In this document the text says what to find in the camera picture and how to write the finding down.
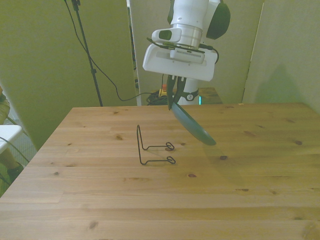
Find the wood knot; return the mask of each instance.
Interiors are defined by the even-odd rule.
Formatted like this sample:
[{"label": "wood knot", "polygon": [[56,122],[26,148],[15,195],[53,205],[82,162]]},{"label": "wood knot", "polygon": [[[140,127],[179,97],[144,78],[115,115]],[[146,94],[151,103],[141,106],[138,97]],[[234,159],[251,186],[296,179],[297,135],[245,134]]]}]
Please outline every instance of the wood knot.
[{"label": "wood knot", "polygon": [[97,221],[92,221],[90,223],[89,229],[95,229],[98,226],[99,222]]},{"label": "wood knot", "polygon": [[220,160],[227,160],[228,159],[228,156],[220,156]]}]

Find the green wall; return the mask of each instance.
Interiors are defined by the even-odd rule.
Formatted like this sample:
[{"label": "green wall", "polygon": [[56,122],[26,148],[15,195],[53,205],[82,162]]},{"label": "green wall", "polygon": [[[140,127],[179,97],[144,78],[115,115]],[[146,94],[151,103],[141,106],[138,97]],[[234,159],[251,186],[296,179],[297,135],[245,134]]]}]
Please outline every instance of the green wall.
[{"label": "green wall", "polygon": [[320,1],[266,0],[244,103],[303,102],[320,114]]},{"label": "green wall", "polygon": [[[133,97],[126,0],[82,0],[79,8],[92,58],[122,98]],[[137,104],[118,100],[101,73],[97,79],[104,106]],[[0,1],[0,84],[37,149],[73,107],[99,106],[87,55],[63,0]]]}]

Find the white panel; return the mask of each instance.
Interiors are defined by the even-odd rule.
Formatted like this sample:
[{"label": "white panel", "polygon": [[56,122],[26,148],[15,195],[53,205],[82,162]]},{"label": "white panel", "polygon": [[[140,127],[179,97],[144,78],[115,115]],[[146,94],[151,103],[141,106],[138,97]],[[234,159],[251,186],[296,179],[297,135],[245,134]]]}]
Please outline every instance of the white panel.
[{"label": "white panel", "polygon": [[265,1],[244,103],[303,102],[320,113],[319,12],[319,1]]}]

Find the wooden table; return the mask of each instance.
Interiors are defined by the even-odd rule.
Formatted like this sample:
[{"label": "wooden table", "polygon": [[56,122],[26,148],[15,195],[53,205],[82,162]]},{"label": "wooden table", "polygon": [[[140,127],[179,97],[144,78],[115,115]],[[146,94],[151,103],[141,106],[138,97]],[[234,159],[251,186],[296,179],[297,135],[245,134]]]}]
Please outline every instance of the wooden table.
[{"label": "wooden table", "polygon": [[[1,240],[318,240],[320,116],[304,104],[74,108],[0,199]],[[170,141],[142,152],[144,144]]]}]

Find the wall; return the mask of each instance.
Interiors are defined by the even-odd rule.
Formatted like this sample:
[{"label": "wall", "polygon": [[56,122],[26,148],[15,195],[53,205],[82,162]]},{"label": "wall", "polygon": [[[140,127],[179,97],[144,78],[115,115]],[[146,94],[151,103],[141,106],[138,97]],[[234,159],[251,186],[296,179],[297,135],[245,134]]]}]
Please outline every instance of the wall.
[{"label": "wall", "polygon": [[319,1],[265,1],[244,103],[303,102],[320,113],[319,12]]},{"label": "wall", "polygon": [[[220,53],[211,82],[200,87],[215,87],[224,103],[240,103],[248,76],[250,58],[256,38],[263,0],[225,0],[231,11],[227,33],[217,40],[208,40]],[[130,0],[134,48],[140,92],[161,87],[162,74],[143,69],[143,59],[153,31],[168,28],[170,0]],[[143,96],[144,104],[148,95]]]},{"label": "wall", "polygon": [[[82,0],[79,8],[92,58],[118,85],[122,98],[133,97],[126,0]],[[0,84],[36,148],[71,108],[99,106],[87,55],[63,0],[0,1],[0,36]],[[135,99],[119,101],[101,73],[97,79],[105,106],[137,104]]]}]

